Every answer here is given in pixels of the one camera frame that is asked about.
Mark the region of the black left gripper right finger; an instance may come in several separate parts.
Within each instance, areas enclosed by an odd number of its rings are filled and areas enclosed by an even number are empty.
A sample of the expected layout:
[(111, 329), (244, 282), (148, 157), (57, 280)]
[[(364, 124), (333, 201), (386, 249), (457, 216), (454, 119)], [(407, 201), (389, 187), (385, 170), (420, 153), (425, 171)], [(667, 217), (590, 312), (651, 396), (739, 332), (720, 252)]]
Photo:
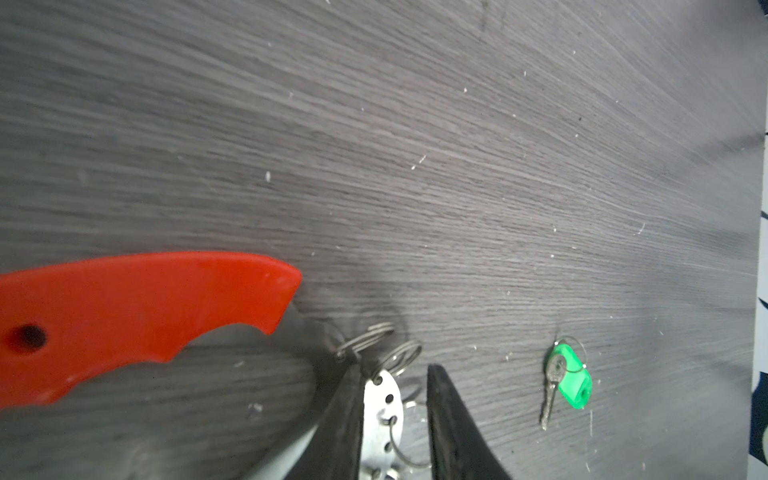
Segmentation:
[(433, 479), (510, 479), (439, 364), (427, 368), (427, 412)]

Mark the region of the green tagged key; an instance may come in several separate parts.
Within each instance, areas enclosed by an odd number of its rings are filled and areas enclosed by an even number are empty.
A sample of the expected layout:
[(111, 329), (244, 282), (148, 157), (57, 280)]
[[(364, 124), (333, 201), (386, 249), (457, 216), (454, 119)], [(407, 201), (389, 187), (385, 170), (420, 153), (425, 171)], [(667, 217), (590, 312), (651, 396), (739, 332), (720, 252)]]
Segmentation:
[(593, 379), (582, 342), (570, 335), (557, 338), (546, 357), (544, 377), (545, 399), (539, 424), (546, 431), (557, 394), (576, 410), (584, 409), (591, 399)]

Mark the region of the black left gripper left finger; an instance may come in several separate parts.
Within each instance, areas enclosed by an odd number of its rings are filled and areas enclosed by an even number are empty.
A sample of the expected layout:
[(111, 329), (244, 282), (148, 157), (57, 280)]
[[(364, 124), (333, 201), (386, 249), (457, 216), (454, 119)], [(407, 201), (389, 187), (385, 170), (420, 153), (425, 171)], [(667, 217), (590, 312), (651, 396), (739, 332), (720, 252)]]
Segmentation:
[(358, 364), (342, 377), (304, 453), (286, 479), (358, 479), (366, 378)]

